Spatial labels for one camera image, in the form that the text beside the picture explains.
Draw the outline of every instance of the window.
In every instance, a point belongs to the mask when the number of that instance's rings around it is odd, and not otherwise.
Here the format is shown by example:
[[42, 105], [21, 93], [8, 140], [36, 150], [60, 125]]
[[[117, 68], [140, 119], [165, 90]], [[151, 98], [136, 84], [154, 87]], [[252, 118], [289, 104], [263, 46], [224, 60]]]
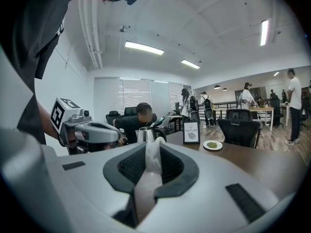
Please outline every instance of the window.
[[169, 83], [169, 88], [171, 98], [171, 110], [175, 110], [175, 103], [179, 102], [181, 91], [184, 87], [182, 84], [179, 83]]

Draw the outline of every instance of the stainless steel kettle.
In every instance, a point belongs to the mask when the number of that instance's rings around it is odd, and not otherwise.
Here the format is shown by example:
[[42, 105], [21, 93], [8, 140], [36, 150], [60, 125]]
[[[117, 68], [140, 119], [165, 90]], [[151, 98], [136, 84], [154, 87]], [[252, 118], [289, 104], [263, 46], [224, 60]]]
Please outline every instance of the stainless steel kettle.
[[137, 135], [137, 142], [145, 142], [145, 141], [154, 142], [157, 138], [156, 133], [160, 133], [161, 136], [166, 141], [166, 135], [165, 135], [164, 131], [161, 130], [160, 128], [156, 128], [156, 126], [160, 125], [164, 119], [165, 119], [164, 116], [161, 117], [159, 120], [157, 120], [153, 124], [153, 127], [140, 128], [138, 131], [138, 135]]

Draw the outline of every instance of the man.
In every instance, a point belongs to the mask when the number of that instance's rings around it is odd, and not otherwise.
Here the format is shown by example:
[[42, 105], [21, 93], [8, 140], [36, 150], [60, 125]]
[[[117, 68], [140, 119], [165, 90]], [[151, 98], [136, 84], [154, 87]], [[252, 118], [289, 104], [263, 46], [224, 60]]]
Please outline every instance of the man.
[[136, 131], [142, 127], [149, 127], [156, 121], [156, 115], [152, 114], [152, 108], [147, 103], [140, 103], [136, 107], [137, 116], [127, 116], [113, 120], [113, 126], [117, 129], [124, 129], [126, 137], [122, 136], [119, 140], [120, 143], [136, 143]]
[[287, 101], [286, 92], [284, 90], [282, 91], [282, 99], [283, 99], [283, 103]]
[[[64, 30], [62, 20], [71, 0], [15, 0], [3, 10], [0, 43], [17, 74], [33, 92], [17, 128], [46, 144], [44, 133], [58, 139], [50, 114], [37, 102], [35, 78], [42, 79], [46, 64]], [[1, 0], [2, 8], [7, 1]], [[75, 141], [74, 133], [69, 140]]]
[[285, 141], [285, 144], [293, 146], [294, 143], [298, 143], [300, 133], [301, 85], [299, 79], [295, 77], [294, 69], [288, 69], [287, 76], [291, 79], [287, 93], [292, 111], [292, 135], [290, 140]]
[[[204, 92], [201, 94], [201, 101], [200, 101], [200, 103], [201, 103], [202, 105], [204, 105], [204, 116], [205, 116], [205, 123], [206, 123], [206, 124], [203, 126], [204, 129], [206, 129], [206, 127], [209, 126], [208, 118], [207, 118], [206, 113], [205, 113], [205, 100], [206, 100], [206, 99], [208, 99], [208, 100], [210, 101], [210, 107], [212, 107], [212, 105], [211, 105], [211, 104], [212, 104], [212, 100], [211, 100], [210, 96], [208, 96], [208, 95], [206, 94], [206, 92], [204, 91]], [[212, 128], [212, 127], [215, 127], [214, 121], [213, 121], [212, 118], [209, 120], [209, 122], [210, 122], [211, 128]]]
[[274, 91], [271, 89], [270, 99], [273, 99], [275, 96], [276, 96], [276, 94], [275, 94]]

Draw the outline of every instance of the sign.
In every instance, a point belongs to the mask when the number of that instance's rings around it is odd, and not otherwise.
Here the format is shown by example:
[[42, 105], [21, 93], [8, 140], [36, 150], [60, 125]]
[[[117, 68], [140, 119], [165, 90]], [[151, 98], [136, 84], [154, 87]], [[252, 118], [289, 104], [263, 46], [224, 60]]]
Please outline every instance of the sign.
[[184, 121], [184, 144], [200, 143], [200, 126], [198, 121]]

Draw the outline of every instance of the plate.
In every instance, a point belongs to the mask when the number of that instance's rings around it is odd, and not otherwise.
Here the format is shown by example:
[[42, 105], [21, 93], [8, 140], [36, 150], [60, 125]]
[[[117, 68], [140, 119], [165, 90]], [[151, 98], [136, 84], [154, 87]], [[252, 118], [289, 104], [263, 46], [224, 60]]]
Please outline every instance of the plate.
[[[209, 147], [207, 146], [207, 144], [208, 144], [209, 142], [217, 143], [217, 147], [214, 148], [214, 149], [209, 148]], [[223, 144], [222, 144], [221, 142], [219, 142], [219, 141], [209, 140], [209, 141], [205, 141], [205, 142], [203, 143], [203, 147], [206, 148], [206, 149], [208, 149], [208, 150], [219, 150], [219, 149], [221, 149], [221, 148], [223, 147]]]

